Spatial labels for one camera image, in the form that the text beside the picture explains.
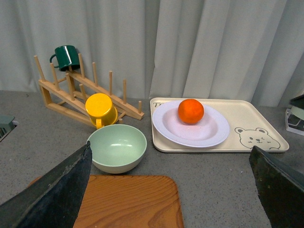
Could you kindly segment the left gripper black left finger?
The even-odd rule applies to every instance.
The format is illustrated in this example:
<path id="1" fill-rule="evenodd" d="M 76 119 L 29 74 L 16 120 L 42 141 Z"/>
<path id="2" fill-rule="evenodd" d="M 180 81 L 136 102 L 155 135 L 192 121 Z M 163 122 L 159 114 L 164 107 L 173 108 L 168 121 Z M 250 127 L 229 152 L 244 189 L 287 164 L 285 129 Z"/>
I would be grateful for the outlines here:
<path id="1" fill-rule="evenodd" d="M 90 142 L 0 206 L 2 228 L 71 228 L 92 165 Z"/>

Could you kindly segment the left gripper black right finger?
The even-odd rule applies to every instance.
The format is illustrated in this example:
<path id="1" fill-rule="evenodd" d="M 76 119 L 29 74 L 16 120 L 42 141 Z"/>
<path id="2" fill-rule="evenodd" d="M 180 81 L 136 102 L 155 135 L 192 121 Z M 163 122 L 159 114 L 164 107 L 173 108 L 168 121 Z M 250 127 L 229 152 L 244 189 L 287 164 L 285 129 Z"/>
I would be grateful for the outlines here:
<path id="1" fill-rule="evenodd" d="M 304 175 L 254 146 L 249 163 L 258 197 L 273 228 L 304 226 Z"/>

